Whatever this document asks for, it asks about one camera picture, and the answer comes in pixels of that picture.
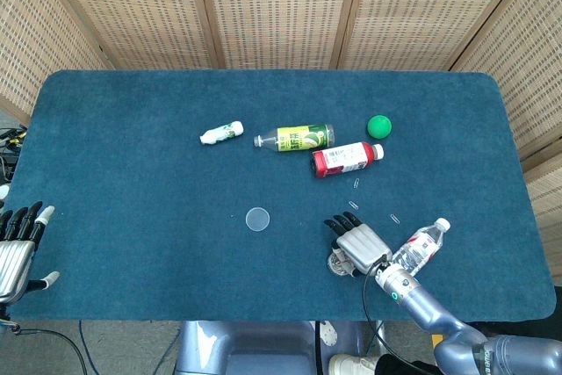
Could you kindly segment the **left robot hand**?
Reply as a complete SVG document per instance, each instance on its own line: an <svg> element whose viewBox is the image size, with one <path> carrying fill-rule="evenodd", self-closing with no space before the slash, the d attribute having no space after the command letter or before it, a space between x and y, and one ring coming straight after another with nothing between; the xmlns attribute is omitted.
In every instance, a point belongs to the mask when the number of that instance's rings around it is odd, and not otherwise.
<svg viewBox="0 0 562 375"><path fill-rule="evenodd" d="M28 278L54 211L54 206L42 208L38 201L1 214L1 306L12 306L29 292L46 290L60 277L59 271L52 271L41 279Z"/></svg>

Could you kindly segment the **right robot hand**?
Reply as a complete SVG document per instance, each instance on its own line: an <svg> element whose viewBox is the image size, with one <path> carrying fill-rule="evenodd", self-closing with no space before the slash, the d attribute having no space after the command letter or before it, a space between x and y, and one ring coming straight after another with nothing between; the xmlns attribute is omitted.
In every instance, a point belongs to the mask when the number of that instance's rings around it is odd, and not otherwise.
<svg viewBox="0 0 562 375"><path fill-rule="evenodd" d="M337 214L323 223L335 233L328 268L337 276L372 277L379 265L391 262L390 248L353 213Z"/></svg>

